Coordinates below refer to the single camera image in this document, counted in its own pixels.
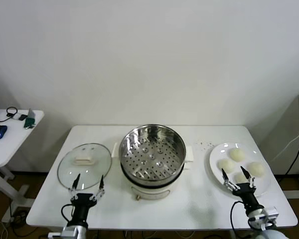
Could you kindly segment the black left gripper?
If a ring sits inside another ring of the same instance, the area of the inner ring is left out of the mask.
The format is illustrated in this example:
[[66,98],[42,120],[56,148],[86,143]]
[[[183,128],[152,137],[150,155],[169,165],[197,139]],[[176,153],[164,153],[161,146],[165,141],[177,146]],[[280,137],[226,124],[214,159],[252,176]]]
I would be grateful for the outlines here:
[[99,201],[105,194],[104,189],[104,176],[102,175],[99,189],[96,194],[90,193],[78,193],[77,186],[80,179],[80,174],[77,175],[73,181],[72,187],[69,188],[70,200],[74,206],[74,212],[72,219],[67,223],[68,226],[87,226],[87,217],[91,207],[96,205],[96,201]]

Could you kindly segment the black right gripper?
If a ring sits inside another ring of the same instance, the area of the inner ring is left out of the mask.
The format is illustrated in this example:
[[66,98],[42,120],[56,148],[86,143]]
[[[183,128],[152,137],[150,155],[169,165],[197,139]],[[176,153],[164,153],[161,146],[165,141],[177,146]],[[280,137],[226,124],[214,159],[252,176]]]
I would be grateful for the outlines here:
[[234,196],[241,198],[246,213],[251,213],[255,210],[262,209],[262,205],[259,204],[254,195],[254,192],[256,190],[255,178],[252,177],[249,171],[245,169],[243,166],[241,166],[240,168],[245,179],[242,181],[242,183],[237,185],[232,183],[229,180],[225,170],[223,168],[221,169],[224,185],[227,189],[233,192]]

